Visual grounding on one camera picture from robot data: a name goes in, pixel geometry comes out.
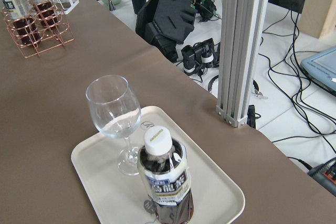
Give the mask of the tea bottle white cap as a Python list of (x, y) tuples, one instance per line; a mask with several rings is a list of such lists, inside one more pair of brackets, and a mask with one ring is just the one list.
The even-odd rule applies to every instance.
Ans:
[(144, 134), (138, 170), (160, 223), (188, 223), (194, 213), (191, 174), (185, 146), (164, 126)]

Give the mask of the copper wire bottle basket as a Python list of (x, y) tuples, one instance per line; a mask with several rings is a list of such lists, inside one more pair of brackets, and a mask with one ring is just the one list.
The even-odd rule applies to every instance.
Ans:
[(1, 0), (1, 17), (24, 58), (74, 40), (66, 14), (78, 0)]

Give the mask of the clear wine glass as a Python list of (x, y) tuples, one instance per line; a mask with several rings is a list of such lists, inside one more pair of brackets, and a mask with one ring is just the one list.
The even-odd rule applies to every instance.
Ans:
[(102, 76), (89, 84), (86, 98), (96, 129), (126, 142), (118, 156), (118, 169), (129, 176), (137, 175), (140, 148), (132, 144), (130, 135), (140, 125), (141, 108), (130, 83), (120, 75)]

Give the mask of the black foam case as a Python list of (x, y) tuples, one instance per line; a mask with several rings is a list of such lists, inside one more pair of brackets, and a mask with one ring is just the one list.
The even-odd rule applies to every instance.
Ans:
[(177, 44), (194, 30), (192, 0), (148, 0), (137, 15), (135, 32), (170, 62), (177, 62)]

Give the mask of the white rabbit tray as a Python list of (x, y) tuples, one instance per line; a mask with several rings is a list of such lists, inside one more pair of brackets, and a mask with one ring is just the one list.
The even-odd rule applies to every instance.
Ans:
[[(194, 203), (191, 223), (231, 223), (238, 218), (245, 208), (242, 190), (161, 108), (141, 110), (141, 124), (131, 139), (142, 146), (146, 130), (155, 125), (166, 127), (186, 148)], [(158, 192), (172, 186), (121, 173), (117, 158), (122, 147), (122, 140), (97, 133), (73, 149), (71, 161), (101, 223), (156, 223), (146, 186)]]

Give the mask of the blue teach pendant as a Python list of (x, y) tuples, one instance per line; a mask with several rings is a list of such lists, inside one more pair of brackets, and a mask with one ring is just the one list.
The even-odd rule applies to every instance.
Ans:
[(335, 96), (335, 47), (304, 59), (300, 66), (307, 78)]

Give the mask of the aluminium frame post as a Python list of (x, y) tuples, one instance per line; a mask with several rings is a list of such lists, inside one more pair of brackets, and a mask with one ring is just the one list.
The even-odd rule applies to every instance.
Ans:
[(247, 123), (267, 4), (268, 0), (222, 0), (216, 112), (232, 127)]

